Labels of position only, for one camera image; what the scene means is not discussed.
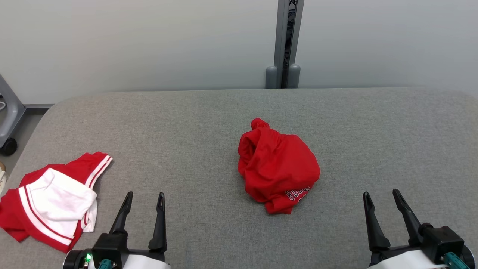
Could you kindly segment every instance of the white stripe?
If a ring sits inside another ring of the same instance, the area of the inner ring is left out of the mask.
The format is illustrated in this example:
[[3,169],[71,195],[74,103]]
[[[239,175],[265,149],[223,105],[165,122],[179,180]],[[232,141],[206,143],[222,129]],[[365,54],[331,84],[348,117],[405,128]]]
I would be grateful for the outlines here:
[[87,181],[85,182],[85,186],[89,186],[91,181],[93,180],[94,176],[96,175],[96,173],[98,173],[98,171],[101,169],[101,167],[105,164],[105,163],[108,163],[111,162],[110,160],[110,156],[109,155],[106,155],[106,157],[99,163],[98,166],[96,166],[95,170],[93,170],[93,172],[91,172],[91,174],[89,175]]
[[[91,184],[91,189],[93,189],[93,186],[95,186],[95,182],[96,180],[99,178],[99,176],[101,176],[101,174],[103,174],[103,172],[105,171],[106,167],[108,167],[109,163],[113,160],[113,158],[111,156],[106,156],[105,159],[103,159],[100,164],[96,167],[96,169],[93,171],[93,173],[91,173],[91,175],[88,177],[88,180],[87,180],[87,184],[85,184],[85,186],[89,186],[90,182],[93,181],[93,184]],[[83,216],[83,218],[81,219],[81,228],[82,229],[85,229],[86,225],[85,225],[85,219],[87,221],[87,224],[89,223],[88,221],[88,215],[89,215],[89,209],[87,210],[86,214]]]
[[93,186],[95,185],[96,180],[103,174],[103,172],[106,170],[108,167],[109,163],[113,160],[113,158],[109,157],[109,159],[106,161],[106,164],[101,168],[99,173],[93,178],[93,184],[91,184],[91,189],[93,189]]
[[56,235],[54,232],[50,231],[47,227],[45,227],[33,214],[30,210],[30,206],[28,205],[27,194],[25,192],[25,187],[18,188],[18,192],[20,193],[20,200],[22,201],[23,210],[27,214],[28,218],[32,222],[32,224],[40,231],[42,234],[48,236],[49,238],[58,241],[64,245],[69,246],[71,244],[71,240],[63,238],[59,235]]

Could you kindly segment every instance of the teal connector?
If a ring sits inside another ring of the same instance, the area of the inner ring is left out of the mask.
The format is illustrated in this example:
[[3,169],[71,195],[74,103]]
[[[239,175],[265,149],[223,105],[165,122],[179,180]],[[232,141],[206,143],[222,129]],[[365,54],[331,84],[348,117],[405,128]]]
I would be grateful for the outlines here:
[[99,267],[98,267],[98,269],[112,269],[112,268],[113,268],[113,262],[108,259],[102,260],[99,263]]
[[453,252],[448,252],[445,254],[445,264],[450,267],[450,269],[470,269],[457,255]]

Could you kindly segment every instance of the white fabric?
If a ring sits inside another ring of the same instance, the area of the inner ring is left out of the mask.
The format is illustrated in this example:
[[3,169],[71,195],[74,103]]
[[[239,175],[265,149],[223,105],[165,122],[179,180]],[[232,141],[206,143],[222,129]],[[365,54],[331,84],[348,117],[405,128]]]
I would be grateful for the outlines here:
[[87,225],[83,228],[83,232],[92,233],[95,231],[96,224],[96,215],[98,214],[98,205],[96,199],[93,201],[93,204],[88,209],[87,212]]
[[36,219],[69,238],[73,238],[78,220],[96,204],[97,194],[92,189],[51,168],[25,189]]
[[[113,158],[109,155],[107,155],[96,167],[96,169],[91,173],[91,175],[88,177],[85,185],[86,186],[91,186],[91,189],[93,189],[93,186],[96,183],[96,180],[103,174],[105,169],[108,167],[109,163],[113,160]],[[88,209],[86,215],[83,216],[83,219],[81,220],[81,227],[83,228],[83,232],[85,233],[92,233],[95,231],[95,224],[96,224],[96,216],[98,213],[98,205],[96,202],[96,199],[94,200],[93,204],[91,207]]]
[[20,199],[22,201],[22,206],[23,210],[25,211],[25,214],[28,216],[32,224],[44,235],[50,237],[51,239],[58,241],[64,245],[70,245],[72,236],[69,236],[70,238],[65,238],[64,236],[60,236],[56,234],[54,231],[52,231],[49,227],[45,226],[44,223],[42,223],[35,215],[35,213],[32,210],[32,207],[30,207],[30,204],[28,203],[29,199],[27,198],[27,191],[25,187],[18,188],[18,192],[20,194]]

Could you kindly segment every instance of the white wall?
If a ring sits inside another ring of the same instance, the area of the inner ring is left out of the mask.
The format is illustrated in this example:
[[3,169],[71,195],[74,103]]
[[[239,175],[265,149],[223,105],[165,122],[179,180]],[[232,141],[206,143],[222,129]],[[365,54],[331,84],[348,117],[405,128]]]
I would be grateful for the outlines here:
[[112,90],[264,88],[277,0],[0,2],[0,74],[23,104]]
[[426,85],[478,96],[478,1],[304,0],[300,88]]

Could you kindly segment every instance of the floor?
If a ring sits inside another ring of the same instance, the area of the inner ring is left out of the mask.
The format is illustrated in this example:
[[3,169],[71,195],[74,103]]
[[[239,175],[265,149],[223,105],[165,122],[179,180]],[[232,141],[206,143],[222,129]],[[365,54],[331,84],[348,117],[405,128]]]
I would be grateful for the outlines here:
[[[23,117],[18,122],[16,129],[13,131],[13,134],[10,136],[17,141],[17,144],[18,144],[17,151],[11,156],[0,155],[0,161],[5,164],[8,174],[11,173],[11,171],[17,164],[18,158],[20,158],[20,155],[22,154],[22,151],[25,148],[25,145],[30,139],[30,136],[32,136],[36,125],[42,119],[46,111],[47,109],[27,109],[25,113],[23,114]],[[6,115],[7,115],[7,109],[4,109],[0,112],[0,123],[3,121]]]

